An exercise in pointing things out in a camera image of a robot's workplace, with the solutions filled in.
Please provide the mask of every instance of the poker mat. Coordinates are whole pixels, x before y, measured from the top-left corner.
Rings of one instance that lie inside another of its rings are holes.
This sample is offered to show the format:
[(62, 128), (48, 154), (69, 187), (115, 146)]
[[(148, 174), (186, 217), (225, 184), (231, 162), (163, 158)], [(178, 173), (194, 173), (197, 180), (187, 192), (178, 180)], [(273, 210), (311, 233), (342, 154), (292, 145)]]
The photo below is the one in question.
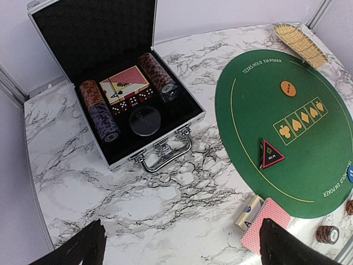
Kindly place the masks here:
[[(290, 215), (329, 214), (350, 194), (352, 118), (335, 88), (309, 64), (272, 50), (239, 55), (218, 81), (216, 117), (238, 173)], [(285, 159), (259, 169), (261, 139)]]

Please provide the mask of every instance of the triangular card guard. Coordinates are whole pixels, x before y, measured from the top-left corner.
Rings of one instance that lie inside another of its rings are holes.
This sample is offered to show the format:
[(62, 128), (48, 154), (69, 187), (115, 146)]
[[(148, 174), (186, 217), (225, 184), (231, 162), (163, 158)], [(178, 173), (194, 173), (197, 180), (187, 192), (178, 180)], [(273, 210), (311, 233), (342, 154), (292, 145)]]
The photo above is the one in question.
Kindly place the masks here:
[(265, 139), (263, 140), (263, 169), (268, 168), (284, 159), (286, 159), (284, 155), (278, 152), (278, 150)]

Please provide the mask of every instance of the white marble table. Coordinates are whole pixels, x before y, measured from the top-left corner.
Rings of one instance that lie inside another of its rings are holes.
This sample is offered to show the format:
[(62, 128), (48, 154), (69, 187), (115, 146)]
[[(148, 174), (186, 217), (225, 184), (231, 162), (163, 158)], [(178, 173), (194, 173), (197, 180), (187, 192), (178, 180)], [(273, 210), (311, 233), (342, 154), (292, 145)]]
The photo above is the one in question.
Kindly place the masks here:
[[(319, 69), (353, 113), (353, 81), (338, 59), (304, 25), (296, 24), (325, 52)], [(135, 165), (110, 172), (93, 142), (67, 82), (25, 104), (30, 164), (55, 247), (100, 218), (108, 236), (104, 264), (260, 264), (240, 244), (236, 211), (253, 192), (232, 165), (218, 133), (214, 97), (230, 60), (255, 49), (293, 54), (273, 25), (194, 35), (156, 47), (207, 110), (192, 128), (192, 151), (155, 174)], [(289, 232), (330, 258), (352, 235), (353, 218), (342, 205), (317, 219), (292, 218)], [(335, 245), (315, 240), (319, 225), (335, 225)]]

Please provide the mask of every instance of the red playing card back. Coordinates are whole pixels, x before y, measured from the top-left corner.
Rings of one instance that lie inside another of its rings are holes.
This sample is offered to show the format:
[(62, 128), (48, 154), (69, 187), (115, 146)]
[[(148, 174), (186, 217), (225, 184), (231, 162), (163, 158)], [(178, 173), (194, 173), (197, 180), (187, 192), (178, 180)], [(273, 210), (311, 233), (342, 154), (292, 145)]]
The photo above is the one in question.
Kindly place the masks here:
[(284, 229), (287, 229), (291, 220), (290, 215), (282, 207), (271, 198), (267, 198), (260, 213), (242, 238), (243, 246), (258, 255), (260, 255), (260, 229), (265, 218), (272, 219)]

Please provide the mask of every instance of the case lid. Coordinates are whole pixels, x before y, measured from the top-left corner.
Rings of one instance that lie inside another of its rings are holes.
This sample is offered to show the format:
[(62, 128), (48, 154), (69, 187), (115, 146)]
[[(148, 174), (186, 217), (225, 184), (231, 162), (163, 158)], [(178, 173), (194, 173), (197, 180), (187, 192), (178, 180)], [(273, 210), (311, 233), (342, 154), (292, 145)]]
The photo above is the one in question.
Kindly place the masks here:
[(28, 8), (44, 42), (74, 83), (122, 56), (150, 49), (155, 10), (154, 0), (48, 0), (33, 1)]

